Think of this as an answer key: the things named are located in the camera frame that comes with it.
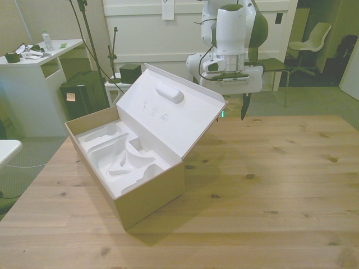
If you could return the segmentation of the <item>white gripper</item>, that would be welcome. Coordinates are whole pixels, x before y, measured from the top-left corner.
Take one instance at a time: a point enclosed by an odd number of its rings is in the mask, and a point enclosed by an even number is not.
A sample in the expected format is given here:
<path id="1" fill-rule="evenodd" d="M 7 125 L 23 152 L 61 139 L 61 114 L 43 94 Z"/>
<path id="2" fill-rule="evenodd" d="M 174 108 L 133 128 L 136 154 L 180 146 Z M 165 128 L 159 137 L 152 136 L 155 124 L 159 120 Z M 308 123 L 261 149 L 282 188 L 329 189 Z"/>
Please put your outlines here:
<path id="1" fill-rule="evenodd" d="M 250 93 L 262 89 L 263 66 L 249 66 L 237 73 L 206 73 L 202 74 L 200 85 L 221 95 L 243 94 L 241 119 L 245 118 L 250 105 Z"/>

